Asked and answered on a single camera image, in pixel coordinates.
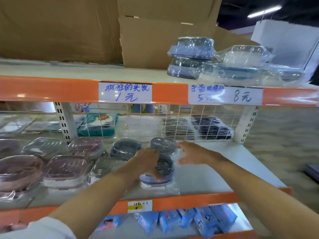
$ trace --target blue snack bag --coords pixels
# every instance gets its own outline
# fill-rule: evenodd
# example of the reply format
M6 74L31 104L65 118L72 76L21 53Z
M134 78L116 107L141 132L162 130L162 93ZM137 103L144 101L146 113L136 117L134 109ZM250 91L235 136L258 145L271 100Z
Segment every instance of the blue snack bag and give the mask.
M218 227L223 233L229 232L237 219L237 215L228 205L212 205L209 207L217 220Z
M181 215L181 227L189 227L195 217L195 209L178 209L177 211Z
M135 218L138 223L144 228L147 233L153 232L156 228L159 218L159 212L147 211L135 213Z
M98 227L95 230L102 231L105 229L117 228L120 225L122 219L123 216L120 215L105 217L101 224L98 225Z
M181 224L181 216L177 210L161 211L159 214L159 224L164 233Z
M217 221L209 207L196 208L194 220L202 237L208 239L220 233Z

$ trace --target white sleeve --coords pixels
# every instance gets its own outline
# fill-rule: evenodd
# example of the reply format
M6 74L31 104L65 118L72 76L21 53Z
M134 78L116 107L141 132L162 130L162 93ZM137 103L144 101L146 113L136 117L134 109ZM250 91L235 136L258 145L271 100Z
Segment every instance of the white sleeve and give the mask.
M26 229L0 234L0 239L76 239L71 229L59 220L44 217Z

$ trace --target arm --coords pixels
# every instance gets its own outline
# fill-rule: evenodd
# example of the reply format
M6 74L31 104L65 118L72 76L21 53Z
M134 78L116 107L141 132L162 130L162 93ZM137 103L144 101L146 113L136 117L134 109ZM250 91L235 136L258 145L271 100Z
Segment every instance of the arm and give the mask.
M179 147L186 153L185 158L179 160L179 164L207 164L212 167L276 237L318 238L319 215L295 198L218 152L190 142L182 142Z
M49 217L67 225L77 239L88 238L141 174L160 178L155 169L159 155L154 149L138 151L124 166L62 204Z

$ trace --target person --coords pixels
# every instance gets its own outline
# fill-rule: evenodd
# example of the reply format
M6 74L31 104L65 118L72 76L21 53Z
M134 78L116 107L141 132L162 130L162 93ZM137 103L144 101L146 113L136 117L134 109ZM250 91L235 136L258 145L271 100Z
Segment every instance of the person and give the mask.
M178 161L180 165L206 164L218 172L277 238L318 238L319 215L293 197L218 152L187 141L178 147L186 154ZM0 238L87 239L139 175L147 173L160 179L155 169L159 154L149 148L138 151L124 166L62 204L48 217L31 222L27 229L2 234Z

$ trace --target forearm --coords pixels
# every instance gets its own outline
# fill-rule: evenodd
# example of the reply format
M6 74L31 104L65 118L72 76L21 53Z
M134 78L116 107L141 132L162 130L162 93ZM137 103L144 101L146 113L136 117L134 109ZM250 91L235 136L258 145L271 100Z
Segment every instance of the forearm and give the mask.
M211 166L254 215L278 238L317 238L319 215L293 197L229 160Z
M133 185L138 173L139 169L131 169L128 162L65 202L49 216L66 224L77 239L87 239L125 190Z

